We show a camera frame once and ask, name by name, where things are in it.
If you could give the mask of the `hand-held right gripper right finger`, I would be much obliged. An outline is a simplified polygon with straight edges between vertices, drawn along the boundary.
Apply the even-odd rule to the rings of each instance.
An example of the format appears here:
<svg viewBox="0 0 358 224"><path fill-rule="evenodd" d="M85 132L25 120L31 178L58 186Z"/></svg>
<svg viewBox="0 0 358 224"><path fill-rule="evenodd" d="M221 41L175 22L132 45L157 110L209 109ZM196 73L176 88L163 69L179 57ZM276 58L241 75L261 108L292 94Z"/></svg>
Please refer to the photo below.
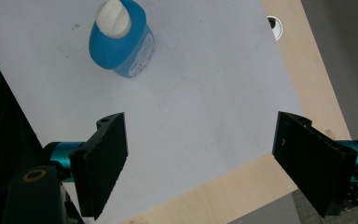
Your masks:
<svg viewBox="0 0 358 224"><path fill-rule="evenodd" d="M311 120L281 111L272 154L320 216L358 207L358 140L333 140Z"/></svg>

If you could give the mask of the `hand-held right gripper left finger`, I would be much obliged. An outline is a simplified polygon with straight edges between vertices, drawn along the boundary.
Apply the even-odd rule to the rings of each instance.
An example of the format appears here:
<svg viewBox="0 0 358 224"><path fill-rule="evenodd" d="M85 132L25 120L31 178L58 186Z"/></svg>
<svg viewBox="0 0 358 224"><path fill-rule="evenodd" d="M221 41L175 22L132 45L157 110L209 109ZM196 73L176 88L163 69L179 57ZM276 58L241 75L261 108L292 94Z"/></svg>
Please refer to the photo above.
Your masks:
<svg viewBox="0 0 358 224"><path fill-rule="evenodd" d="M96 132L85 142L51 142L44 159L73 182L82 217L97 219L113 191L128 158L125 114L96 122Z"/></svg>

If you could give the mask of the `blue bottle with white cap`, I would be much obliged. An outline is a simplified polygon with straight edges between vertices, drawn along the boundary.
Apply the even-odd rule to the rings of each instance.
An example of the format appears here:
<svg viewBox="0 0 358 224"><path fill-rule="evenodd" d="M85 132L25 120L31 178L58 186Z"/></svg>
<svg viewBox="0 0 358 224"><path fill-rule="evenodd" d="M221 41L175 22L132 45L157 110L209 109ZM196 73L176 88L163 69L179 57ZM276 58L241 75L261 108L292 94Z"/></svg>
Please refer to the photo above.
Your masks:
<svg viewBox="0 0 358 224"><path fill-rule="evenodd" d="M89 55L101 68L136 77L148 65L155 40L144 9L134 0L107 0L89 36Z"/></svg>

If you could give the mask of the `white table mat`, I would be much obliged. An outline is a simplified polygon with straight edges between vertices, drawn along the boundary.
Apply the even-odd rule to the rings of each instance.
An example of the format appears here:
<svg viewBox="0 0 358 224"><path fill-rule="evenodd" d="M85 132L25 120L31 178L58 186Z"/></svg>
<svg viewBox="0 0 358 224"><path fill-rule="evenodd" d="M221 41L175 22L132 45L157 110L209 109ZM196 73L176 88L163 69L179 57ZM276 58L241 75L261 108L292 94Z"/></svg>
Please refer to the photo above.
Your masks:
<svg viewBox="0 0 358 224"><path fill-rule="evenodd" d="M120 224L235 171L227 223L293 186L270 159L277 115L300 102L261 0L137 0L155 47L121 77L90 57L105 0L0 0L0 70L42 144L82 141L123 113L129 157L98 224Z"/></svg>

